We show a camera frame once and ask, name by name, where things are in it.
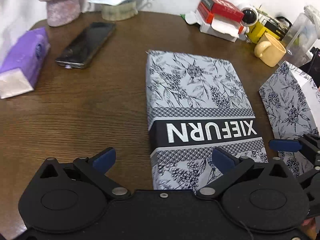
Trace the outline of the floral box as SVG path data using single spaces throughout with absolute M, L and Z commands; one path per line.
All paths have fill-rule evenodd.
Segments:
M 283 64 L 259 88 L 274 138 L 319 135 L 319 90 L 312 77 Z

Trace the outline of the floral box lid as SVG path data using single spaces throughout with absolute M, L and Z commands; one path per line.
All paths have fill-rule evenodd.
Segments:
M 268 161 L 252 106 L 227 60 L 149 51 L 146 110 L 156 190 L 196 191 L 221 176 L 215 147 Z

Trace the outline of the tablet with video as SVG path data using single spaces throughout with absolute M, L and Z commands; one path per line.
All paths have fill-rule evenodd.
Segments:
M 313 81 L 319 87 L 320 84 L 320 58 L 319 58 L 319 48 L 313 47 L 311 49 L 313 54 L 310 62 L 302 65 L 300 69 L 306 74 L 312 77 Z

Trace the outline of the yellow mug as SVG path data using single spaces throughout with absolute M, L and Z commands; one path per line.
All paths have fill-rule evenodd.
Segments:
M 264 33 L 254 48 L 254 54 L 267 66 L 275 67 L 286 54 L 286 49 L 275 37 Z

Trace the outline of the clear water bottle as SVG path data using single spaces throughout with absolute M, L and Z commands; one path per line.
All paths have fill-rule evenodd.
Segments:
M 286 54 L 278 64 L 281 66 L 287 61 L 296 67 L 301 67 L 308 63 L 312 59 L 309 50 L 317 40 L 319 40 L 319 10 L 307 5 L 281 41 Z

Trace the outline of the black smartphone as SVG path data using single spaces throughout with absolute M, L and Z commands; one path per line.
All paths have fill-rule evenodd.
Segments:
M 87 68 L 115 29 L 115 23 L 91 23 L 62 51 L 55 62 L 67 68 Z

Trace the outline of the yellow black box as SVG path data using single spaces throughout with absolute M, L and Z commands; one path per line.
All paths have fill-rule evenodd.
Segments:
M 281 41 L 291 28 L 292 23 L 283 16 L 258 20 L 255 25 L 249 27 L 248 39 L 257 44 L 265 33 L 270 34 Z

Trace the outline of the purple tissue pack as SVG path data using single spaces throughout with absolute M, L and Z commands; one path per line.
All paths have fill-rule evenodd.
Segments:
M 45 27 L 26 31 L 1 66 L 1 99 L 35 89 L 50 43 Z

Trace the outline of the white tray box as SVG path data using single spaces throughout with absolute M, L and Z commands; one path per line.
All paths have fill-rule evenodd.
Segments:
M 216 16 L 212 23 L 206 23 L 198 10 L 186 13 L 184 19 L 189 25 L 198 24 L 200 26 L 200 32 L 222 38 L 230 42 L 235 42 L 239 38 L 239 33 L 242 28 L 240 23 L 222 16 Z

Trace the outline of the red box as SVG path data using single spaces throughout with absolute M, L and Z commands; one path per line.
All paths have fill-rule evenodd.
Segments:
M 206 23 L 211 24 L 215 16 L 222 16 L 240 23 L 244 13 L 227 0 L 200 0 L 198 12 Z

